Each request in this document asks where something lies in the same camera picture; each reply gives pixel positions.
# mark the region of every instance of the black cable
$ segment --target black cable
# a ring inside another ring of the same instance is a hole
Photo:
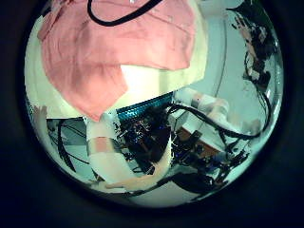
[[[61,127],[63,125],[63,123],[65,122],[65,120],[60,120],[58,123],[58,144],[57,144],[57,148],[58,148],[58,152],[59,152],[59,156],[62,160],[64,160],[64,162],[66,163],[66,165],[74,172],[76,172],[72,162],[70,161],[70,158],[68,156],[68,153],[65,150],[64,147],[64,143],[63,143],[63,139],[61,136]]]
[[[97,18],[92,11],[92,1],[93,0],[87,1],[87,13],[88,13],[89,17],[100,26],[114,27],[114,26],[123,24],[125,22],[134,20],[135,18],[145,14],[146,12],[148,12],[149,10],[154,8],[156,5],[158,5],[162,0],[150,0],[146,4],[144,4],[142,7],[138,8],[137,10],[131,12],[130,14],[127,14],[126,16],[124,16],[122,18],[114,20],[114,21],[103,21],[103,20]]]
[[[83,162],[83,163],[89,164],[89,162],[87,162],[87,161],[81,160],[81,159],[77,158],[76,156],[74,156],[74,155],[72,155],[72,154],[70,154],[70,153],[68,153],[68,152],[66,152],[66,153],[67,153],[70,157],[74,158],[75,160],[78,160],[79,162]]]
[[[85,134],[85,133],[81,132],[80,130],[76,129],[75,127],[72,127],[72,126],[70,126],[70,125],[63,125],[63,127],[65,127],[66,129],[68,129],[68,130],[70,130],[70,131],[76,133],[77,135],[79,135],[79,136],[81,136],[81,137],[83,137],[83,138],[86,137],[86,134]]]
[[[270,103],[269,101],[266,102],[267,103],[267,106],[269,107],[269,110],[271,110],[271,107],[270,107]],[[234,132],[234,131],[231,131],[231,130],[228,130],[222,126],[219,126],[217,123],[215,123],[213,120],[211,120],[209,117],[207,117],[205,114],[203,114],[202,112],[196,110],[195,108],[193,107],[189,107],[189,106],[183,106],[183,105],[180,105],[180,104],[169,104],[170,109],[168,110],[167,112],[167,118],[168,116],[171,114],[171,113],[174,113],[176,112],[177,110],[179,109],[183,109],[183,110],[186,110],[186,111],[189,111],[191,112],[192,114],[194,114],[197,118],[199,118],[200,120],[206,122],[207,124],[209,125],[212,125],[218,132],[223,132],[226,136],[229,136],[231,138],[237,138],[237,139],[242,139],[242,140],[252,140],[252,139],[255,139],[257,137],[259,137],[261,135],[261,133],[263,133],[267,126],[268,126],[268,123],[270,121],[270,116],[268,115],[267,117],[267,122],[266,124],[264,125],[263,129],[258,132],[257,134],[255,135],[244,135],[244,134],[239,134],[237,132]]]

